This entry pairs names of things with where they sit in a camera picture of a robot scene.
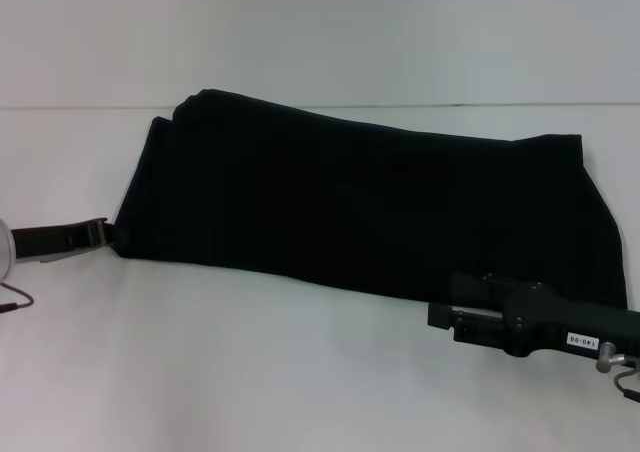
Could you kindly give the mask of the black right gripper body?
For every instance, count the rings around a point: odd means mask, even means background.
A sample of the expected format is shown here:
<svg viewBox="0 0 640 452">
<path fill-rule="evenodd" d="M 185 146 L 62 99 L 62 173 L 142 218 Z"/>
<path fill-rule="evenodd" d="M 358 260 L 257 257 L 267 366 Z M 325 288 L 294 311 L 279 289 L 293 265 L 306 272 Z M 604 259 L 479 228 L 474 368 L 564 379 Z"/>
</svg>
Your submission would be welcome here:
<svg viewBox="0 0 640 452">
<path fill-rule="evenodd" d="M 639 314 L 560 296 L 546 286 L 511 293 L 502 307 L 504 351 L 527 357 L 555 350 L 596 358 L 609 342 L 618 354 L 639 354 Z"/>
</svg>

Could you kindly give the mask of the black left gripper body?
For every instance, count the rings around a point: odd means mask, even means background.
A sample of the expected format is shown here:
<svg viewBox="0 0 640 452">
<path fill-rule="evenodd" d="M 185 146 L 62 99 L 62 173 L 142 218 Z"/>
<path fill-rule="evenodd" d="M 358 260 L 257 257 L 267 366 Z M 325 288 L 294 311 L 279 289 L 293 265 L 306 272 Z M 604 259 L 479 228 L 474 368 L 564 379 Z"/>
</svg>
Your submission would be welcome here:
<svg viewBox="0 0 640 452">
<path fill-rule="evenodd" d="M 49 263 L 109 246 L 106 218 L 11 231 L 16 262 Z"/>
</svg>

